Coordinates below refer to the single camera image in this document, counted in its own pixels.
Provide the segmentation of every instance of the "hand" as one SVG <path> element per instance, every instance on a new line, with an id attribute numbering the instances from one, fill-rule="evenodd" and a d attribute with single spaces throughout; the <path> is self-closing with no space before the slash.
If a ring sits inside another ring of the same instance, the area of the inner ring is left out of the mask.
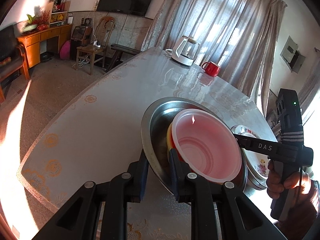
<path id="1" fill-rule="evenodd" d="M 273 199 L 278 199 L 280 197 L 280 193 L 284 191 L 284 189 L 291 189 L 296 188 L 295 197 L 293 199 L 292 206 L 295 205 L 297 194 L 298 194 L 298 187 L 300 182 L 300 172 L 297 171 L 291 176 L 289 176 L 283 183 L 280 183 L 281 177 L 278 173 L 273 169 L 273 161 L 269 161 L 268 163 L 269 175 L 267 179 L 267 193 L 269 197 Z M 311 179 L 308 173 L 302 172 L 302 181 L 301 181 L 301 190 L 298 202 L 301 203 L 308 197 L 308 193 L 311 189 Z"/>

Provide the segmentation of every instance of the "mug handle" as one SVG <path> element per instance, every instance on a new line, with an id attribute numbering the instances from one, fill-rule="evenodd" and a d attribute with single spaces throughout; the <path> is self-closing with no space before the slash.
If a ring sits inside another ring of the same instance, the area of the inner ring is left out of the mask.
<path id="1" fill-rule="evenodd" d="M 172 49 L 166 49 L 165 52 L 166 52 L 169 56 L 172 56 Z"/>
<path id="2" fill-rule="evenodd" d="M 205 63 L 202 64 L 201 67 L 202 67 L 202 69 L 204 69 L 204 70 L 206 69 L 206 68 L 204 67 L 205 64 L 210 64 L 210 62 L 205 62 Z"/>

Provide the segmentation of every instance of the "curtain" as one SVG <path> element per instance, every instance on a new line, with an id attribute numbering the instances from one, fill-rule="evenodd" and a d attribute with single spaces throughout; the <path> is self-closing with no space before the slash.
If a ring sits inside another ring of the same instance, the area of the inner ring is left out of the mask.
<path id="1" fill-rule="evenodd" d="M 196 64 L 213 61 L 219 76 L 266 115 L 284 8 L 282 0 L 165 0 L 141 50 L 173 48 L 182 35 L 199 43 Z"/>
<path id="2" fill-rule="evenodd" d="M 309 76 L 298 95 L 300 108 L 302 109 L 303 125 L 308 121 L 315 109 L 320 106 L 320 51 L 316 53 L 315 64 L 311 68 Z"/>

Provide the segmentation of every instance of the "chair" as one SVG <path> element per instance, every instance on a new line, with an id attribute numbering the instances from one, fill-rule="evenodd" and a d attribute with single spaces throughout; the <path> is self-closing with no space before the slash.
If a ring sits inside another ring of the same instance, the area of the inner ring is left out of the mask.
<path id="1" fill-rule="evenodd" d="M 77 47 L 77 56 L 76 56 L 76 70 L 79 67 L 79 59 L 87 59 L 88 56 L 90 56 L 90 75 L 92 75 L 92 69 L 94 63 L 98 62 L 99 60 L 102 60 L 102 67 L 104 67 L 106 53 L 107 53 L 107 45 L 111 36 L 111 33 L 113 31 L 113 28 L 115 26 L 116 20 L 111 16 L 105 16 L 102 17 L 100 22 L 98 23 L 95 31 L 95 36 L 100 41 L 101 47 L 98 48 L 97 46 L 94 46 L 92 44 L 89 44 L 85 47 Z M 98 53 L 103 52 L 102 58 L 99 58 L 95 60 L 95 56 Z"/>
<path id="2" fill-rule="evenodd" d="M 11 57 L 11 62 L 0 66 L 0 82 L 13 72 L 20 69 L 26 80 L 30 79 L 25 49 L 18 44 L 14 35 L 13 25 L 10 25 L 0 31 L 0 61 Z M 0 84 L 0 103 L 5 100 L 2 87 Z"/>

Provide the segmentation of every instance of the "pink plastic bowl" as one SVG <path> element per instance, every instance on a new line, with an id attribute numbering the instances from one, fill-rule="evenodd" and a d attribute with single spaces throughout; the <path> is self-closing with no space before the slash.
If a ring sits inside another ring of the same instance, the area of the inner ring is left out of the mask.
<path id="1" fill-rule="evenodd" d="M 181 158 L 207 180 L 233 180 L 241 168 L 241 152 L 230 129 L 213 115 L 198 109 L 178 113 L 172 138 Z"/>

